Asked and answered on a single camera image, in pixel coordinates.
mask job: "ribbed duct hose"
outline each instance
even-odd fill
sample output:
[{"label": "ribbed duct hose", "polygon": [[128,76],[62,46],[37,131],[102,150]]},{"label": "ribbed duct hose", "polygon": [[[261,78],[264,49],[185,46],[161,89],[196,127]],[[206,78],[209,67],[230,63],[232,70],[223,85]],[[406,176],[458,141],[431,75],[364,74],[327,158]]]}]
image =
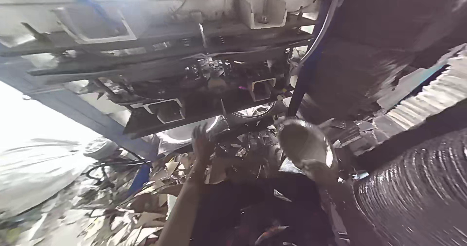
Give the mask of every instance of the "ribbed duct hose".
[{"label": "ribbed duct hose", "polygon": [[467,129],[408,150],[355,193],[393,246],[467,245]]}]

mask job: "hand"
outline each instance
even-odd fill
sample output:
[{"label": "hand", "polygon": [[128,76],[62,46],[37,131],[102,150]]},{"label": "hand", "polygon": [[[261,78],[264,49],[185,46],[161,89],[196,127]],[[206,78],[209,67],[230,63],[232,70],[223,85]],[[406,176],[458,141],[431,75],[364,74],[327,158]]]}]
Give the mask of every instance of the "hand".
[{"label": "hand", "polygon": [[204,124],[203,127],[197,126],[193,129],[191,136],[191,144],[193,145],[196,159],[203,163],[208,163],[211,154],[214,152],[214,143],[209,141],[206,128],[207,124]]}]

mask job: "fingers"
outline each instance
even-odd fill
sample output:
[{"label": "fingers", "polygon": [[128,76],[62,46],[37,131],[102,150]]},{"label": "fingers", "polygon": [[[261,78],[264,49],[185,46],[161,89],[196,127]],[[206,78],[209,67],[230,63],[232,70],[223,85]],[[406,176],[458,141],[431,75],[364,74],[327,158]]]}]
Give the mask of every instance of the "fingers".
[{"label": "fingers", "polygon": [[191,137],[193,139],[197,139],[197,138],[200,138],[202,136],[205,136],[207,138],[207,123],[205,123],[204,125],[197,125],[194,129],[193,129],[193,133],[191,134]]}]

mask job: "metal frame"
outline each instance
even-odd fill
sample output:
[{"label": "metal frame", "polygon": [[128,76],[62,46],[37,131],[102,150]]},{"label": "metal frame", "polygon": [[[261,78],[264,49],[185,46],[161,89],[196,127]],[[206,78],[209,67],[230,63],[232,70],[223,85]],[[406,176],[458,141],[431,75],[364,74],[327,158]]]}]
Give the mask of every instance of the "metal frame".
[{"label": "metal frame", "polygon": [[129,136],[123,135],[122,125],[102,114],[78,95],[56,85],[45,86],[36,78],[28,75],[26,70],[33,68],[28,60],[19,57],[8,59],[0,57],[0,65],[0,81],[79,124],[89,127],[125,149],[148,159],[153,159],[157,155],[157,145],[142,139],[132,140]]}]

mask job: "dark clothing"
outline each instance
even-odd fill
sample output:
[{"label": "dark clothing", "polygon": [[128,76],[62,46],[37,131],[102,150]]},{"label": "dark clothing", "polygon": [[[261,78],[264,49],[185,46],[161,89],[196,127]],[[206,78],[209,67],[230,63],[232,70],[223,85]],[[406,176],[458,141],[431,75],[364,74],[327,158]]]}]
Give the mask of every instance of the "dark clothing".
[{"label": "dark clothing", "polygon": [[[289,201],[274,196],[277,190]],[[197,212],[190,246],[249,246],[274,225],[288,226],[261,245],[327,245],[333,237],[316,184],[304,175],[209,185]]]}]

